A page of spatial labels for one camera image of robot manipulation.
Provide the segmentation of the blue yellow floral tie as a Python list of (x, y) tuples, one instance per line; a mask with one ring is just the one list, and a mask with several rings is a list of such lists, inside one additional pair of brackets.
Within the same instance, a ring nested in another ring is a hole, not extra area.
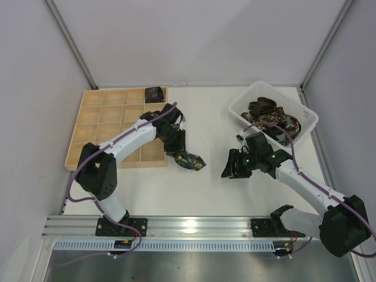
[(188, 152), (176, 154), (174, 160), (180, 167), (196, 172), (206, 166), (205, 161), (200, 156)]

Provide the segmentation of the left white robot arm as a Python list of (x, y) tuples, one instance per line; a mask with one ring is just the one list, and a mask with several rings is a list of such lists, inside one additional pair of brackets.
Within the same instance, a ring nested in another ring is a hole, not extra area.
[(186, 134), (185, 130), (179, 129), (178, 119), (183, 119), (183, 114), (177, 103), (167, 103), (161, 111), (142, 114), (134, 125), (107, 142), (84, 145), (73, 179), (91, 195), (112, 224), (123, 227), (129, 222), (129, 212), (115, 193), (119, 165), (156, 139), (163, 143), (165, 155), (185, 155)]

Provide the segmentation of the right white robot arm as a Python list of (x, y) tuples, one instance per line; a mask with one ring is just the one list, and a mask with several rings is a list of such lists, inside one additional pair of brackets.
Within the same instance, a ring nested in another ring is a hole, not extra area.
[(358, 196), (347, 197), (317, 183), (297, 164), (294, 152), (274, 150), (261, 132), (236, 138), (240, 148), (230, 149), (222, 178), (245, 179), (259, 170), (294, 190), (315, 210), (280, 209), (278, 218), (286, 230), (319, 239), (336, 257), (352, 252), (375, 234)]

